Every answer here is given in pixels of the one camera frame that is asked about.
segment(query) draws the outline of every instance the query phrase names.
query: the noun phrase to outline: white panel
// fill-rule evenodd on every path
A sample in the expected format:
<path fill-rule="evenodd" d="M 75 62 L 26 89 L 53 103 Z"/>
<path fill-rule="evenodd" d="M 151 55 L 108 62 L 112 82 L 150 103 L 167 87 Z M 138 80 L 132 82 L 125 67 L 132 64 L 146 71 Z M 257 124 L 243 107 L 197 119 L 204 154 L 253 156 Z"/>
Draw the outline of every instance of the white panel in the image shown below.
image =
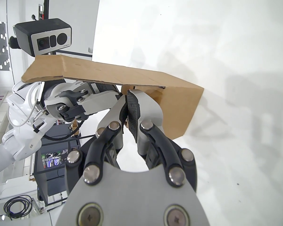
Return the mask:
<path fill-rule="evenodd" d="M 59 18 L 72 27 L 72 43 L 65 51 L 90 54 L 100 0 L 49 0 L 49 19 Z"/>
<path fill-rule="evenodd" d="M 283 0 L 101 0 L 93 61 L 204 87 L 176 142 L 211 226 L 283 225 Z"/>

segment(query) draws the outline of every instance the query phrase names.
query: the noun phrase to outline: cardboard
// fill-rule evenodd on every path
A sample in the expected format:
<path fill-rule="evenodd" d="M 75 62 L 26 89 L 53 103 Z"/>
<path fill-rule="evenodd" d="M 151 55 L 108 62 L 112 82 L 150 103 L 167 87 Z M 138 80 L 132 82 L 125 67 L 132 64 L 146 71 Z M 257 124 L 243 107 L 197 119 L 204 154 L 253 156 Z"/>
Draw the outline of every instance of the cardboard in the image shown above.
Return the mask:
<path fill-rule="evenodd" d="M 22 81 L 62 78 L 122 85 L 122 93 L 140 89 L 163 111 L 163 129 L 170 139 L 182 136 L 194 115 L 203 88 L 164 72 L 93 62 L 64 55 L 40 55 L 22 76 Z"/>

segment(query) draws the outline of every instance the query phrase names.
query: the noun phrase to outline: white cable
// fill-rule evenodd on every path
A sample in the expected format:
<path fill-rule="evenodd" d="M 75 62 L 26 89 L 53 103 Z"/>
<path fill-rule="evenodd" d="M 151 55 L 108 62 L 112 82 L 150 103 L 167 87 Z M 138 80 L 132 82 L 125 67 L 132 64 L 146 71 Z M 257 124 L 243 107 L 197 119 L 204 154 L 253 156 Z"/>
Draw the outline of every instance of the white cable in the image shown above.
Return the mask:
<path fill-rule="evenodd" d="M 26 119 L 24 122 L 22 122 L 22 123 L 19 124 L 19 125 L 14 125 L 14 124 L 11 122 L 10 117 L 9 117 L 9 109 L 10 109 L 10 107 L 9 107 L 9 108 L 8 108 L 8 120 L 9 120 L 10 124 L 11 124 L 13 127 L 21 127 L 21 126 L 23 126 L 24 124 L 26 124 L 26 123 L 28 122 L 29 118 L 31 117 L 31 115 L 33 114 L 33 111 L 35 110 L 35 107 L 36 107 L 36 105 L 37 105 L 37 102 L 38 102 L 38 100 L 36 99 L 36 101 L 35 101 L 35 103 L 34 103 L 34 105 L 33 105 L 33 108 L 32 108 L 32 110 L 31 110 L 29 116 L 27 117 L 27 119 Z"/>

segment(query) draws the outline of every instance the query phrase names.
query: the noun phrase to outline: whiteboard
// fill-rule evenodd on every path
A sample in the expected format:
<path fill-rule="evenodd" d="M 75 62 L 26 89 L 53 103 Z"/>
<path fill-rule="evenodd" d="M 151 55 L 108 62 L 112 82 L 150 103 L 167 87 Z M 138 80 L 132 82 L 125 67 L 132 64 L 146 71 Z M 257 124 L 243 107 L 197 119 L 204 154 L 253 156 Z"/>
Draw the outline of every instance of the whiteboard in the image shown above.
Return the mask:
<path fill-rule="evenodd" d="M 92 55 L 100 0 L 49 0 L 48 19 L 59 18 L 72 28 L 71 46 L 65 51 Z"/>

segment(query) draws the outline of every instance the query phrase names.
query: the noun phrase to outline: metal screw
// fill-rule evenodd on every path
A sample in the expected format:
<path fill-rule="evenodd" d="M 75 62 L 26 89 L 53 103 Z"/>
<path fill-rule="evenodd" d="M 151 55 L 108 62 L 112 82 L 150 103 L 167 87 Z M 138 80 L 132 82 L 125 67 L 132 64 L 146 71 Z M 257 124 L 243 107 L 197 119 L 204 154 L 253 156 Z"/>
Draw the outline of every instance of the metal screw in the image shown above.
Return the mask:
<path fill-rule="evenodd" d="M 118 121 L 112 121 L 111 123 L 109 123 L 108 128 L 115 131 L 120 128 L 120 124 Z"/>
<path fill-rule="evenodd" d="M 103 211 L 98 204 L 90 203 L 83 206 L 78 215 L 79 226 L 98 226 L 103 223 Z"/>
<path fill-rule="evenodd" d="M 59 108 L 58 108 L 58 110 L 62 110 L 62 109 L 64 109 L 66 107 L 66 105 L 61 105 Z"/>
<path fill-rule="evenodd" d="M 100 169 L 96 165 L 90 165 L 83 172 L 84 182 L 87 184 L 94 183 L 100 176 Z"/>
<path fill-rule="evenodd" d="M 191 162 L 194 159 L 193 153 L 191 152 L 191 150 L 187 148 L 184 148 L 183 150 L 181 150 L 181 156 L 187 162 Z"/>
<path fill-rule="evenodd" d="M 186 174 L 180 167 L 176 166 L 169 170 L 169 178 L 173 184 L 182 186 L 186 180 Z"/>
<path fill-rule="evenodd" d="M 73 150 L 68 154 L 67 161 L 69 163 L 75 163 L 79 160 L 79 158 L 80 158 L 80 152 L 77 150 Z"/>
<path fill-rule="evenodd" d="M 189 225 L 188 214 L 181 206 L 171 205 L 165 210 L 164 224 L 166 226 L 187 226 Z"/>
<path fill-rule="evenodd" d="M 150 130 L 153 127 L 153 123 L 151 120 L 146 119 L 141 122 L 141 127 L 145 130 Z"/>
<path fill-rule="evenodd" d="M 96 131 L 96 136 L 97 137 L 99 137 L 101 134 L 102 134 L 102 132 L 105 130 L 105 127 L 100 127 L 97 131 Z"/>

